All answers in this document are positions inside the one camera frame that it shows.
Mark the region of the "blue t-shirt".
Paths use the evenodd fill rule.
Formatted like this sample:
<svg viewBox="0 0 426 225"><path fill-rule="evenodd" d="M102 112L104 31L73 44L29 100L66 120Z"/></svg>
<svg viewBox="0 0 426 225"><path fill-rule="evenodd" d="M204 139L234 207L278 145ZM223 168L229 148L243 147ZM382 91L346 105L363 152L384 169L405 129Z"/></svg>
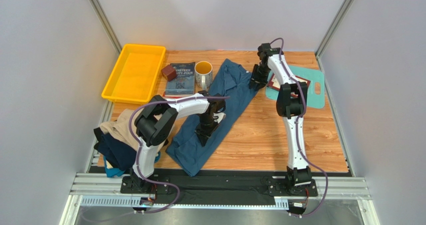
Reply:
<svg viewBox="0 0 426 225"><path fill-rule="evenodd" d="M199 138L197 129L200 128L200 122L205 121L204 116L188 116L172 138L166 153L188 176L194 177L198 174L257 94L256 90L249 88L251 76L252 73L242 65L225 59L208 90L210 95L228 97L217 101L224 105L219 111L224 112L225 117L219 120L220 115L215 112L210 117L210 121L216 125L215 130L209 137Z"/></svg>

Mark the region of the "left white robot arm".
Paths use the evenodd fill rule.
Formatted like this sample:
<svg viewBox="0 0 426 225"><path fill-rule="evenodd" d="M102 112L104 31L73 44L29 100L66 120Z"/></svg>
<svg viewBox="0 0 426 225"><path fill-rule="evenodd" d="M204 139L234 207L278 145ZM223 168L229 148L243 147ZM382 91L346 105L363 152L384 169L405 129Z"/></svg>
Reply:
<svg viewBox="0 0 426 225"><path fill-rule="evenodd" d="M210 95L205 90L181 98L163 98L155 95L147 104L139 107L129 119L130 134L138 142L138 150L132 171L138 179L147 181L154 173L154 163L159 145L170 135L176 120L192 115L199 117L194 133L202 146L226 117L227 97Z"/></svg>

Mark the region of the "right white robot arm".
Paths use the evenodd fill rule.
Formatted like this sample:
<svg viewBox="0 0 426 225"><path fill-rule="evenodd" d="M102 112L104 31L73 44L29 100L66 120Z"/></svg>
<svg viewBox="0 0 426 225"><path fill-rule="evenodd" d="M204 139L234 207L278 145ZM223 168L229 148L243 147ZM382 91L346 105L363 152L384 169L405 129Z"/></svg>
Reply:
<svg viewBox="0 0 426 225"><path fill-rule="evenodd" d="M308 85L297 80L279 47L272 48L270 43L263 43L258 47L257 55L260 62L253 67L249 88L258 91L266 87L269 73L273 72L279 84L275 107L284 122L288 143L287 184L290 187L307 186L312 182L303 135Z"/></svg>

